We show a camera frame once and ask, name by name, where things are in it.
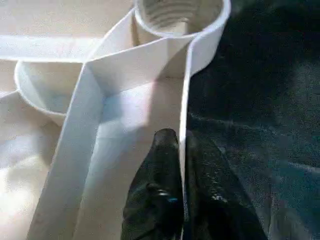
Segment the dark blue cloth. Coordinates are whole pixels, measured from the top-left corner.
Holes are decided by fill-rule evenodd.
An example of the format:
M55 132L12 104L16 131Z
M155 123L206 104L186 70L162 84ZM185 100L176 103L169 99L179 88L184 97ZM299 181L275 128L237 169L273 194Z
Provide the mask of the dark blue cloth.
M187 128L222 150L270 239L320 238L320 1L231 2Z

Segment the dark fabric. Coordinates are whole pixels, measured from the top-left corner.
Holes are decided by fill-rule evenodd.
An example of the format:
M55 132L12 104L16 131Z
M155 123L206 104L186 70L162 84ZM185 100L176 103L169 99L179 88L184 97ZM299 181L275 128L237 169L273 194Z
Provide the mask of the dark fabric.
M231 3L187 128L222 150L269 239L320 238L320 1Z
M189 132L186 149L185 239L266 240L249 197L215 143Z
M183 220L178 140L174 130L162 129L129 188L121 240L179 239Z

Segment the round compartment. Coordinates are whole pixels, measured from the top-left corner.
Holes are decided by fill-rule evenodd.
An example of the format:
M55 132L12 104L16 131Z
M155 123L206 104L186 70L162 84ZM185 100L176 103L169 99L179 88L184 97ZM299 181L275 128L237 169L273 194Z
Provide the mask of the round compartment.
M81 63L18 62L15 82L27 103L62 125L81 67Z
M152 34L180 37L210 26L223 6L223 0L136 0L135 17Z
M0 60L0 98L16 90L15 67L15 61Z

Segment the white plastic tray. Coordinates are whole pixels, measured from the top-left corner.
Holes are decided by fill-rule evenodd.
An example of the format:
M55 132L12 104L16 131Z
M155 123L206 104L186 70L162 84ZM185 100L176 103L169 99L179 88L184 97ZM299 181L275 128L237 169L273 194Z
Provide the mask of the white plastic tray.
M166 37L136 22L130 1L27 2L42 8L32 9L36 19L8 0L26 22L2 30L24 46L0 47L0 230L5 240L118 240L129 185L157 130L179 134L184 176L190 77L212 60L230 2L202 32Z

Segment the white plastic cup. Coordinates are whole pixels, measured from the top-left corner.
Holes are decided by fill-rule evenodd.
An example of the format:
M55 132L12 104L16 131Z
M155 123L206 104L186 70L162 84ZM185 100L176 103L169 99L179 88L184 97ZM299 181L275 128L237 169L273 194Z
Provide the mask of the white plastic cup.
M136 0L140 43L158 38L193 38L209 28L228 0Z
M15 83L22 98L62 126L82 63L22 62L15 68Z

